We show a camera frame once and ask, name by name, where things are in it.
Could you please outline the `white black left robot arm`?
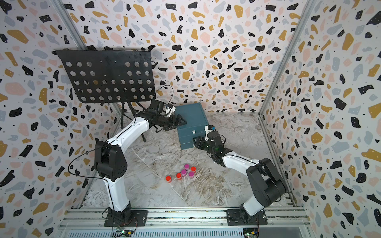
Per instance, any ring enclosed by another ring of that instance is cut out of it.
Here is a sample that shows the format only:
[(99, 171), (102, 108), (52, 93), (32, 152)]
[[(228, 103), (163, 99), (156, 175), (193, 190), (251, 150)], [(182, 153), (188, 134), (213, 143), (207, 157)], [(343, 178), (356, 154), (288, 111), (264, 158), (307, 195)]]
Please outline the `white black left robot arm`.
[(136, 117), (114, 137), (96, 143), (94, 167), (104, 180), (109, 196), (109, 207), (113, 211), (122, 212), (130, 204), (123, 179), (128, 169), (125, 158), (127, 149), (153, 126), (170, 131), (186, 124), (187, 121), (181, 115)]

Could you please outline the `teal drawer cabinet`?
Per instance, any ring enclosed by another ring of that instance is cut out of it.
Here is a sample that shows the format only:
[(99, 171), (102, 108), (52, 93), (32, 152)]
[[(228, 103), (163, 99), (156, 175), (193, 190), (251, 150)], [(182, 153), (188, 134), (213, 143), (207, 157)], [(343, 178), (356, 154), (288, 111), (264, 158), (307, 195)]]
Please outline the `teal drawer cabinet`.
[(194, 147), (193, 138), (205, 137), (205, 127), (209, 125), (201, 103), (176, 107), (175, 115), (180, 115), (187, 122), (177, 127), (180, 148), (182, 150)]

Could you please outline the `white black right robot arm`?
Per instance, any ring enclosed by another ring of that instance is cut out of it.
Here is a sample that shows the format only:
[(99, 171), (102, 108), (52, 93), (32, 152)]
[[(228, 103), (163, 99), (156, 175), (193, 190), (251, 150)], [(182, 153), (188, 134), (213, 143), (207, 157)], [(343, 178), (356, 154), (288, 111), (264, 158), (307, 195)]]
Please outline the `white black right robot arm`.
[(207, 131), (205, 137), (193, 139), (194, 147), (207, 152), (214, 163), (246, 175), (252, 196), (240, 206), (240, 216), (249, 220), (264, 208), (281, 200), (287, 192), (284, 179), (268, 158), (251, 159), (225, 147), (217, 131)]

